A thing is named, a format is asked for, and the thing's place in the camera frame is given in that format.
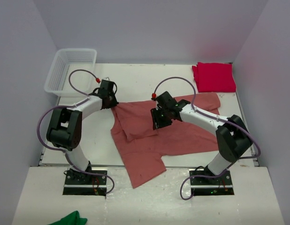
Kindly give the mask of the salmon pink t shirt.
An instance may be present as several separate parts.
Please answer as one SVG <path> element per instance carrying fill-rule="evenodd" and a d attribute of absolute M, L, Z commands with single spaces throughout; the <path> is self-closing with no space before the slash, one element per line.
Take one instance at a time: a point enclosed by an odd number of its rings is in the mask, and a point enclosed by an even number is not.
<path fill-rule="evenodd" d="M 133 188 L 166 171 L 163 156 L 179 156 L 216 151 L 217 141 L 208 131 L 185 122 L 153 129 L 149 101 L 121 102 L 112 109 L 112 139 L 122 158 Z"/>

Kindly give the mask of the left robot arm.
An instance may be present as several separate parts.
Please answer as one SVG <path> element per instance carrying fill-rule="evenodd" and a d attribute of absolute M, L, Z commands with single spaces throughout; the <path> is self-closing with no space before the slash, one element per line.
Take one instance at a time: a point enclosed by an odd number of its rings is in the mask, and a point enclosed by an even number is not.
<path fill-rule="evenodd" d="M 115 82 L 101 80 L 100 86 L 84 100 L 53 109 L 46 139 L 56 150 L 64 153 L 71 169 L 77 171 L 76 179 L 82 184 L 88 184 L 92 180 L 90 162 L 80 146 L 83 120 L 95 112 L 117 106 L 116 92 Z"/>

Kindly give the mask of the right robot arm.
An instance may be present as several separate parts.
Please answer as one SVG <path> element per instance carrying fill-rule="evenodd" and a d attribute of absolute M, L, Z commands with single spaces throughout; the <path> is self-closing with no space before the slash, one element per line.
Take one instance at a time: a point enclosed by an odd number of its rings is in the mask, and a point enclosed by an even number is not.
<path fill-rule="evenodd" d="M 219 181 L 253 144 L 239 116 L 226 118 L 197 108 L 185 99 L 176 101 L 167 91 L 154 101 L 156 106 L 150 110 L 154 130 L 170 126 L 177 120 L 196 125 L 216 137 L 219 153 L 204 168 L 204 173 L 199 175 L 209 184 Z"/>

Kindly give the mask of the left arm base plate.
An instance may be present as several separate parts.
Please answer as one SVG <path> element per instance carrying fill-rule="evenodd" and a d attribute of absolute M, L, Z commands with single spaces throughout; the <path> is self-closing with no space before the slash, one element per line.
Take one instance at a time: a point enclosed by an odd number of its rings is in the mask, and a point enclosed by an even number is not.
<path fill-rule="evenodd" d="M 100 176 L 91 176 L 68 169 L 64 171 L 65 181 L 63 195 L 106 196 L 107 169 L 89 167 L 89 173 L 100 173 Z"/>

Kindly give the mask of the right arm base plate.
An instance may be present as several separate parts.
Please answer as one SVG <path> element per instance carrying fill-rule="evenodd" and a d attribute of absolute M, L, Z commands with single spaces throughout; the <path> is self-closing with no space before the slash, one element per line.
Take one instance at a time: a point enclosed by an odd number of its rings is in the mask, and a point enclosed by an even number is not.
<path fill-rule="evenodd" d="M 191 178 L 191 194 L 193 196 L 234 195 L 230 171 L 216 179 L 203 177 Z"/>

